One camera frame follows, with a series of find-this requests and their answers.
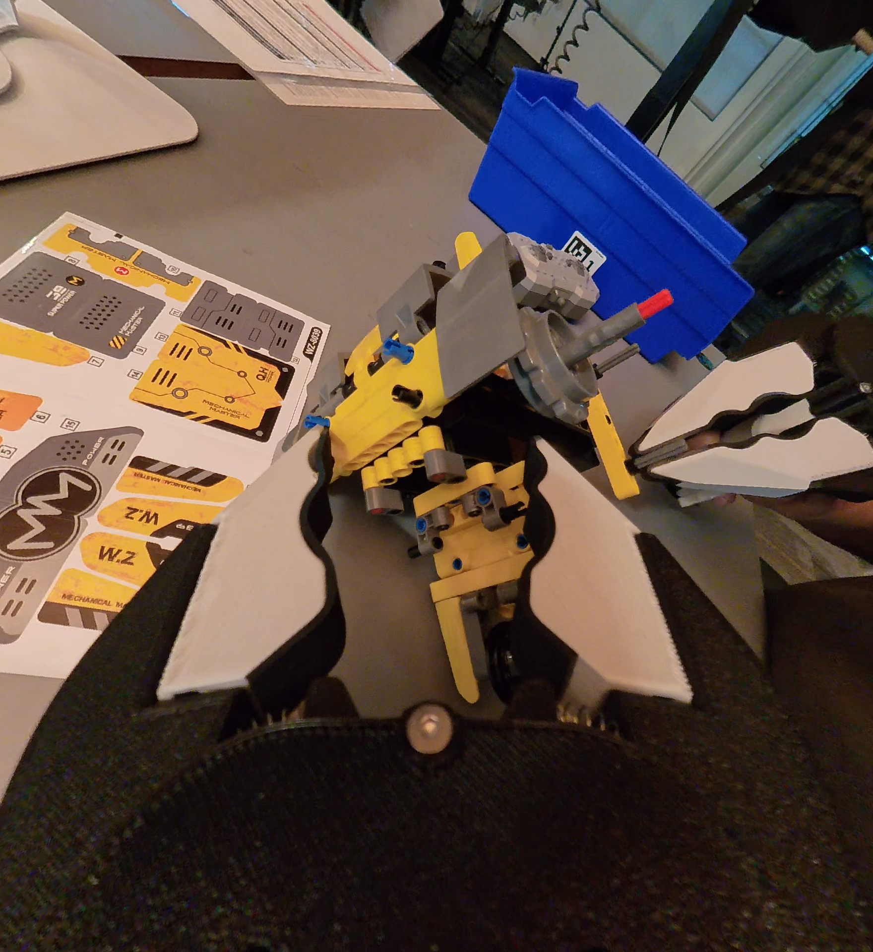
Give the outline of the yellow toy brick vehicle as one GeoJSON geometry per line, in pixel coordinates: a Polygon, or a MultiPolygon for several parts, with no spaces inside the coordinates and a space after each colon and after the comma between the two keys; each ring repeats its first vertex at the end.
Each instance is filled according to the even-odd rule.
{"type": "MultiPolygon", "coordinates": [[[[536,411],[509,361],[524,348],[506,235],[465,251],[458,270],[423,266],[324,384],[305,427],[326,427],[333,479],[358,473],[367,511],[415,522],[410,559],[431,559],[456,690],[510,701],[526,676],[526,457],[549,443],[582,477],[597,461],[621,498],[638,493],[601,394],[573,425],[536,411]]],[[[599,382],[598,368],[594,367],[599,382]]]]}

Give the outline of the grey toothed toy wheel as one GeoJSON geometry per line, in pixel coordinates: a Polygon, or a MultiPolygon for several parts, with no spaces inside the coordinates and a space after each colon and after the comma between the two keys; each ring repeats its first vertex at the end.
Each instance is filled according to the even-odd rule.
{"type": "Polygon", "coordinates": [[[572,343],[576,328],[555,311],[519,310],[524,348],[509,361],[520,392],[539,413],[573,425],[588,417],[588,400],[598,393],[589,358],[569,365],[561,348],[572,343]]]}

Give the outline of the yellow and grey sticker sheet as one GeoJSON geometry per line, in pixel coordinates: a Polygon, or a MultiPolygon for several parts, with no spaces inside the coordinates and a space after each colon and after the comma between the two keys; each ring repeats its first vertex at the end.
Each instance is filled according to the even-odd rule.
{"type": "Polygon", "coordinates": [[[0,673],[66,677],[272,463],[329,329],[72,212],[0,265],[0,673]]]}

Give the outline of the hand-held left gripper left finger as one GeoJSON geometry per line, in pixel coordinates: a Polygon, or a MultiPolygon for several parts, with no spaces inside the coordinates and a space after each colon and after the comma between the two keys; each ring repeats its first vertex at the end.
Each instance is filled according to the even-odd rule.
{"type": "Polygon", "coordinates": [[[258,701],[300,701],[340,658],[346,623],[322,545],[329,436],[305,432],[216,518],[159,700],[246,687],[258,701]]]}

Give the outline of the person's brown clothing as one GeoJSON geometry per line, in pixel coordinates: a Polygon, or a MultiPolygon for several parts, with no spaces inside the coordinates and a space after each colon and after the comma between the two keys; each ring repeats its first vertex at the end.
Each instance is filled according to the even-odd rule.
{"type": "Polygon", "coordinates": [[[766,594],[776,691],[810,750],[873,933],[873,576],[766,594]]]}

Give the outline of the standing desk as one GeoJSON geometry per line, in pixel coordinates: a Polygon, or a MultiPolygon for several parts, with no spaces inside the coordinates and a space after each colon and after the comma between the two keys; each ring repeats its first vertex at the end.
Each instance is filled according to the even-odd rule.
{"type": "Polygon", "coordinates": [[[753,1],[714,1],[708,6],[628,119],[626,127],[638,140],[647,143],[668,115],[669,126],[674,125],[753,5],[753,1]]]}

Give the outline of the grey axle with red tip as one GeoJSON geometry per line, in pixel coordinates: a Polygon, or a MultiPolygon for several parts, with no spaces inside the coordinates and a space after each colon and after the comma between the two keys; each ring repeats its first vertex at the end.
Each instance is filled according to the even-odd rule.
{"type": "Polygon", "coordinates": [[[632,303],[610,318],[585,331],[580,331],[561,348],[562,362],[576,366],[587,361],[597,351],[608,347],[617,339],[642,328],[646,321],[674,303],[672,293],[662,290],[640,303],[632,303]]]}

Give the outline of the blue plastic bin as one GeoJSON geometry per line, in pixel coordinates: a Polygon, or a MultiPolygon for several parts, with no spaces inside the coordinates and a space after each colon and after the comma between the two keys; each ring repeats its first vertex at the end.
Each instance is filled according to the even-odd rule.
{"type": "Polygon", "coordinates": [[[732,264],[745,239],[567,79],[516,68],[470,189],[503,232],[564,249],[600,291],[596,313],[668,289],[674,303],[629,340],[657,363],[705,350],[752,297],[732,264]]]}

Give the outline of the grey toy motor block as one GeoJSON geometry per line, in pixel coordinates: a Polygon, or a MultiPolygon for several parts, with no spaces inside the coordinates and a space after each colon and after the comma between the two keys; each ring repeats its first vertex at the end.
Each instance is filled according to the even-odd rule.
{"type": "Polygon", "coordinates": [[[536,311],[554,311],[571,324],[583,319],[600,292],[582,262],[516,232],[506,237],[518,255],[511,268],[515,302],[536,311]]]}

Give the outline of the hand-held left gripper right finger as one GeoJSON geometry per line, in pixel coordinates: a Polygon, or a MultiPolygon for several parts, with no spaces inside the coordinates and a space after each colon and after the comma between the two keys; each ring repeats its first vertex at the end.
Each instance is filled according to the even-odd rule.
{"type": "Polygon", "coordinates": [[[526,676],[577,708],[613,690],[691,703],[636,527],[540,438],[526,491],[526,676]]]}

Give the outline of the white book stand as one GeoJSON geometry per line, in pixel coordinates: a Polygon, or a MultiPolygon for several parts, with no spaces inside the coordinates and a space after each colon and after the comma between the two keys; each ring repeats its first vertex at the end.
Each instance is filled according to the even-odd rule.
{"type": "Polygon", "coordinates": [[[179,103],[38,1],[0,1],[0,181],[192,142],[179,103]]]}

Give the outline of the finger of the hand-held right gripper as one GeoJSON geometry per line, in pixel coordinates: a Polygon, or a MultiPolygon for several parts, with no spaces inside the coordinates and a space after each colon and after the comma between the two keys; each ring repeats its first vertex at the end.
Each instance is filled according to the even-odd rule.
{"type": "Polygon", "coordinates": [[[763,413],[773,400],[800,398],[814,382],[814,362],[799,344],[724,360],[664,411],[633,444],[640,456],[703,431],[727,429],[763,413]]]}
{"type": "Polygon", "coordinates": [[[646,479],[665,482],[681,506],[734,493],[781,498],[873,469],[873,443],[836,417],[776,411],[750,417],[705,446],[674,442],[636,458],[646,479]]]}

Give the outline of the laminated paper sheet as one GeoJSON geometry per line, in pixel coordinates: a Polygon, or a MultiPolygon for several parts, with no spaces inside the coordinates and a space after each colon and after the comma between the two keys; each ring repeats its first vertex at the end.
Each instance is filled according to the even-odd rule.
{"type": "Polygon", "coordinates": [[[177,1],[292,106],[439,110],[439,104],[323,1],[177,1]]]}

